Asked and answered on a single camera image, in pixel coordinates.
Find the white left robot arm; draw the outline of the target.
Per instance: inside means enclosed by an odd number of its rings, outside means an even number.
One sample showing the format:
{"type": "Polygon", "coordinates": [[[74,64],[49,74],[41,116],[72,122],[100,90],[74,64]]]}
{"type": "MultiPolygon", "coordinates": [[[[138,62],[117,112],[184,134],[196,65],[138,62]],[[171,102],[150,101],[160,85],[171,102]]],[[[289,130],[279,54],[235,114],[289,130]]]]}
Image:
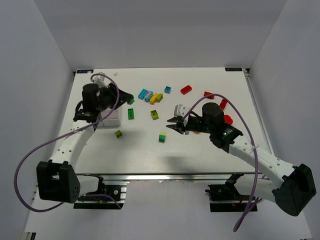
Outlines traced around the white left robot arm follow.
{"type": "Polygon", "coordinates": [[[75,165],[89,138],[96,131],[101,113],[116,110],[133,99],[133,95],[118,90],[113,83],[100,87],[89,83],[82,88],[82,100],[77,104],[71,125],[71,135],[49,158],[36,167],[39,197],[63,203],[75,203],[86,194],[103,194],[103,180],[99,176],[78,176],[75,165]]]}

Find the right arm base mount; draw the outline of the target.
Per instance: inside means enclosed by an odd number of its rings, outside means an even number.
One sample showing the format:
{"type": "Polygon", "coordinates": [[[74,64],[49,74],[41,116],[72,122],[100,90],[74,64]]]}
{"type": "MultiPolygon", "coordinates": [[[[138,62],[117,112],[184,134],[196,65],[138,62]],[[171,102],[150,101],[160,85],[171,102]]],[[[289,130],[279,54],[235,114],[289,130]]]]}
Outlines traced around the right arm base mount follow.
{"type": "Polygon", "coordinates": [[[212,213],[242,213],[249,201],[250,194],[240,194],[235,184],[243,177],[253,174],[240,172],[228,174],[210,174],[205,193],[209,198],[209,208],[212,213]]]}

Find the lime rounded lego brick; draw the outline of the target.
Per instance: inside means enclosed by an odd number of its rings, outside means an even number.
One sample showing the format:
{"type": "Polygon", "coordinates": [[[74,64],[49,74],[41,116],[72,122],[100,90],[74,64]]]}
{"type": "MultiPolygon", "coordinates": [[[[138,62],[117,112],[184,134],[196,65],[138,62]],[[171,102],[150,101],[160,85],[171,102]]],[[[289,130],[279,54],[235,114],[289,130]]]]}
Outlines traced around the lime rounded lego brick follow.
{"type": "Polygon", "coordinates": [[[158,93],[157,96],[155,97],[155,101],[157,103],[159,103],[162,99],[163,99],[163,94],[162,93],[158,93]]]}

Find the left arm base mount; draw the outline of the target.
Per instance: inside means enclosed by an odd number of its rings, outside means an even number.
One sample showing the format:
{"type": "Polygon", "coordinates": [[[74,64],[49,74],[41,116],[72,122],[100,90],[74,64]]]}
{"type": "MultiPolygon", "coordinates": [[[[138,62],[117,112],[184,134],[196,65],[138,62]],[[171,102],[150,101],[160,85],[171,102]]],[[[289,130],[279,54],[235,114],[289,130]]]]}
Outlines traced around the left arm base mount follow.
{"type": "Polygon", "coordinates": [[[89,191],[73,204],[79,210],[121,210],[127,194],[127,183],[100,177],[97,190],[89,191]]]}

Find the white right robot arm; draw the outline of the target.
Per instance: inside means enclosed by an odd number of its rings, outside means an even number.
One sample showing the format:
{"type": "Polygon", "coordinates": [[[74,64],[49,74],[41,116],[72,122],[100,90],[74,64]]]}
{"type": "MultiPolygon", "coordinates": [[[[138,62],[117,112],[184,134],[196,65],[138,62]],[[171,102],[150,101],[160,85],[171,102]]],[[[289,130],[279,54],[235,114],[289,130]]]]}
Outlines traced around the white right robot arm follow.
{"type": "Polygon", "coordinates": [[[255,148],[252,142],[237,128],[225,121],[224,112],[213,102],[202,106],[202,115],[192,113],[190,108],[178,104],[167,128],[180,134],[200,132],[209,134],[209,139],[217,148],[231,154],[266,176],[258,178],[255,196],[275,203],[290,216],[298,216],[316,195],[312,170],[305,164],[295,166],[270,154],[264,149],[255,148]]]}

